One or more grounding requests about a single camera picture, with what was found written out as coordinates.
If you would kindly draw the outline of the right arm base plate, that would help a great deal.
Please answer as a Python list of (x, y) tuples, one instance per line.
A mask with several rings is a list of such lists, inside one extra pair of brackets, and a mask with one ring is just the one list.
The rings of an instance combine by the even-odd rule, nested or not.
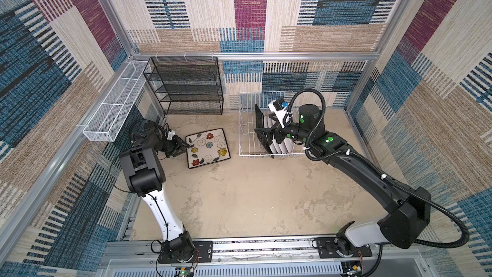
[(369, 246), (352, 248), (348, 253), (343, 253), (335, 240), (336, 237), (333, 236), (318, 237), (311, 241), (311, 247), (318, 252), (321, 259), (365, 258), (373, 255)]

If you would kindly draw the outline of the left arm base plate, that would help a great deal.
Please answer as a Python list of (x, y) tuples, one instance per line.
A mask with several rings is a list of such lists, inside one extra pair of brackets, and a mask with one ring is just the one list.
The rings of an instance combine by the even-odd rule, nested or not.
[(179, 248), (171, 253), (161, 251), (157, 263), (159, 264), (191, 264), (193, 262), (210, 263), (212, 260), (213, 253), (213, 242), (212, 241), (197, 241), (193, 242), (194, 247), (185, 245), (183, 248)]

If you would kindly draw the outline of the floral square plate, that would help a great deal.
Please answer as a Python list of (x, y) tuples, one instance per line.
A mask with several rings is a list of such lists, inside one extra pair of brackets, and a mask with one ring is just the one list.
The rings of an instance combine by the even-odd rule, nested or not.
[(190, 145), (187, 149), (189, 169), (218, 163), (231, 158), (231, 152), (228, 148), (228, 142), (223, 128), (187, 135), (185, 141)]

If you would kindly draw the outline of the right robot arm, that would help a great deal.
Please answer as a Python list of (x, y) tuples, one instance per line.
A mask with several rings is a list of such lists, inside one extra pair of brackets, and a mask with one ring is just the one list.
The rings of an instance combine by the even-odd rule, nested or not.
[(334, 245), (340, 256), (352, 256), (371, 244), (392, 244), (410, 248), (430, 222), (430, 193), (388, 176), (339, 135), (325, 130), (324, 113), (313, 104), (302, 105), (299, 120), (293, 122), (288, 105), (280, 99), (269, 105), (265, 115), (255, 108), (254, 130), (261, 145), (273, 155), (288, 148), (304, 145), (311, 160), (323, 161), (342, 171), (365, 189), (386, 211), (375, 221), (347, 223), (336, 235)]

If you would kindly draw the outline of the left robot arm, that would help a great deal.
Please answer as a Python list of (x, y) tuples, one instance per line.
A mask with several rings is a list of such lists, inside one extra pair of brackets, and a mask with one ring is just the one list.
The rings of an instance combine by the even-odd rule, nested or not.
[(160, 227), (160, 259), (189, 262), (196, 255), (196, 248), (165, 193), (165, 171), (158, 154), (164, 153), (167, 159), (177, 157), (192, 145), (169, 127), (148, 119), (134, 122), (129, 137), (132, 147), (119, 155), (119, 162), (129, 192), (142, 198)]

